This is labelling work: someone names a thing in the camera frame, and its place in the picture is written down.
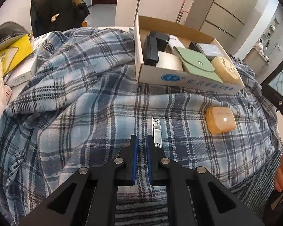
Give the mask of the black bracket clip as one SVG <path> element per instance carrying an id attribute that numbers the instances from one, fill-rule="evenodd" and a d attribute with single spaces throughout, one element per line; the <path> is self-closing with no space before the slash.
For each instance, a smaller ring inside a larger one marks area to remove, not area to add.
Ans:
<path id="1" fill-rule="evenodd" d="M 169 35 L 157 31 L 151 31 L 149 35 L 156 38 L 158 51 L 164 52 L 169 44 Z"/>

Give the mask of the blue plaid cloth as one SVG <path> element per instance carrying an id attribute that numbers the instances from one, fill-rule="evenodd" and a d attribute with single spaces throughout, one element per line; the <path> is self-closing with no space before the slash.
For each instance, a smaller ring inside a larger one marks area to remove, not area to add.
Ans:
<path id="1" fill-rule="evenodd" d="M 245 87 L 235 95 L 138 83 L 134 36 L 92 28 L 51 32 L 41 44 L 37 72 L 0 118 L 0 211 L 11 225 L 32 211 L 80 167 L 100 167 L 131 135 L 146 149 L 152 117 L 162 146 L 197 156 L 283 152 L 275 107 L 263 97 L 254 72 L 233 64 Z M 236 128 L 211 134 L 205 114 L 233 112 Z"/>

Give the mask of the black square display case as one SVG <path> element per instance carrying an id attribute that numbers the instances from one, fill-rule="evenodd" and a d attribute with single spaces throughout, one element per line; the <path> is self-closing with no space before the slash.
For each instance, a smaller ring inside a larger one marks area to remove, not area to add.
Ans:
<path id="1" fill-rule="evenodd" d="M 193 41 L 192 41 L 192 42 L 189 44 L 189 49 L 190 49 L 190 50 L 194 50 L 194 51 L 199 52 L 199 53 L 202 54 L 202 51 L 198 48 L 196 42 L 193 42 Z"/>

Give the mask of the cardboard tray box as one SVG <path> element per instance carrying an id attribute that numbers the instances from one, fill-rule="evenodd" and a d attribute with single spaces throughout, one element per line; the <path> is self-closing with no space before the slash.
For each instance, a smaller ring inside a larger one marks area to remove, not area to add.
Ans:
<path id="1" fill-rule="evenodd" d="M 135 73 L 140 83 L 236 94 L 244 83 L 217 39 L 174 22 L 136 16 Z"/>

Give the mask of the grey lighter case box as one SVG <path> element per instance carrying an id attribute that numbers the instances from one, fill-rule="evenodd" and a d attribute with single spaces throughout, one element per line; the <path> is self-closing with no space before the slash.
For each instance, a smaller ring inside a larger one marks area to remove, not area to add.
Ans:
<path id="1" fill-rule="evenodd" d="M 206 58 L 212 61 L 215 57 L 223 57 L 224 54 L 219 50 L 219 47 L 214 44 L 197 43 L 196 47 L 199 52 L 204 54 Z"/>

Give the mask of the green leather pouch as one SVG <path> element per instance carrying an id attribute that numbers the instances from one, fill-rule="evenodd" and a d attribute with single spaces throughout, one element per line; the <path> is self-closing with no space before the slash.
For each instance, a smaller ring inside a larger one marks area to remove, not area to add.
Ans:
<path id="1" fill-rule="evenodd" d="M 223 83 L 204 54 L 181 47 L 175 47 L 175 52 L 182 61 L 185 72 Z"/>

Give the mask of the round cream candy tin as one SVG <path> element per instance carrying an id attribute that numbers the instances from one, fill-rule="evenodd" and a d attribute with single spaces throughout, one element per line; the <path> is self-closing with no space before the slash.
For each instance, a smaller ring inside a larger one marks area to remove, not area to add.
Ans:
<path id="1" fill-rule="evenodd" d="M 235 66 L 226 58 L 218 56 L 211 61 L 219 78 L 224 83 L 240 85 L 240 76 Z"/>

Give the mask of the small black box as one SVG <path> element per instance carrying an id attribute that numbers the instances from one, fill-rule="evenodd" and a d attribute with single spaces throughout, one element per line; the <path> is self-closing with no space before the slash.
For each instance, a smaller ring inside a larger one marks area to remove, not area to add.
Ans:
<path id="1" fill-rule="evenodd" d="M 147 36 L 142 48 L 144 64 L 156 67 L 159 62 L 157 40 L 153 36 Z"/>

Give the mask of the tan leather case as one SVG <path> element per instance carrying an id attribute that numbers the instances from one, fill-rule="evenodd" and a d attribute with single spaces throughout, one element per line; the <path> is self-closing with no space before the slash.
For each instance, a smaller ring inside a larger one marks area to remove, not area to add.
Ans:
<path id="1" fill-rule="evenodd" d="M 220 134 L 236 128 L 233 112 L 227 107 L 212 107 L 205 114 L 208 130 L 211 134 Z"/>

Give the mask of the white power adapter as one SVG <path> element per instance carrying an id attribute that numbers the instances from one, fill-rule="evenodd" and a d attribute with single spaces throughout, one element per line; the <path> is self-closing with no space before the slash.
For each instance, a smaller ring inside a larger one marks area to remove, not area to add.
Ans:
<path id="1" fill-rule="evenodd" d="M 159 51 L 158 58 L 159 61 L 156 64 L 157 67 L 169 70 L 183 71 L 182 61 L 178 56 Z"/>

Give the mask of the grey bag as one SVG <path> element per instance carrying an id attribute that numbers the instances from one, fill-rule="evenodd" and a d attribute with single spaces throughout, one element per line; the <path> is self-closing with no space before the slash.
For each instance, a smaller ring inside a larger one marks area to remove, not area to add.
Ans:
<path id="1" fill-rule="evenodd" d="M 21 25 L 8 21 L 0 25 L 0 51 L 11 46 L 29 32 Z"/>

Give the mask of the white AUX remote control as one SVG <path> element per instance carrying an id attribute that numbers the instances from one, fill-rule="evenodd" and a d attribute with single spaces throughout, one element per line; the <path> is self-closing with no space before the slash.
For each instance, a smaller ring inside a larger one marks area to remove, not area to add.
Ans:
<path id="1" fill-rule="evenodd" d="M 169 45 L 173 55 L 176 55 L 175 47 L 185 48 L 185 46 L 182 44 L 182 42 L 174 35 L 169 35 L 168 45 Z"/>

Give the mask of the silver nail clipper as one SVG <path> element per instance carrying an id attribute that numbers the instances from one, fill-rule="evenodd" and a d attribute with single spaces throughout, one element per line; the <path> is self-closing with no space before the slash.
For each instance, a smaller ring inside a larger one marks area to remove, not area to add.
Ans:
<path id="1" fill-rule="evenodd" d="M 154 146 L 162 148 L 160 119 L 155 116 L 152 117 L 152 136 L 154 140 Z"/>

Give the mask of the beige refrigerator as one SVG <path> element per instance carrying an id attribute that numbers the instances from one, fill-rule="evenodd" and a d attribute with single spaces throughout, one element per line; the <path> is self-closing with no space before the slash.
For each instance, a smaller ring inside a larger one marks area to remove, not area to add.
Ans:
<path id="1" fill-rule="evenodd" d="M 185 26 L 216 38 L 227 50 L 240 35 L 258 0 L 194 0 Z"/>

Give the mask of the white flat box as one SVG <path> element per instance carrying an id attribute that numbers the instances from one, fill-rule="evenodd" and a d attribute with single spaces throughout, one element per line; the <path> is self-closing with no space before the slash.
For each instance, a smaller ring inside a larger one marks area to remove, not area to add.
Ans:
<path id="1" fill-rule="evenodd" d="M 16 68 L 4 77 L 4 83 L 12 88 L 26 81 L 29 81 L 36 73 L 36 61 L 41 44 L 48 38 L 50 33 L 46 33 L 34 40 L 34 51 L 27 56 Z"/>

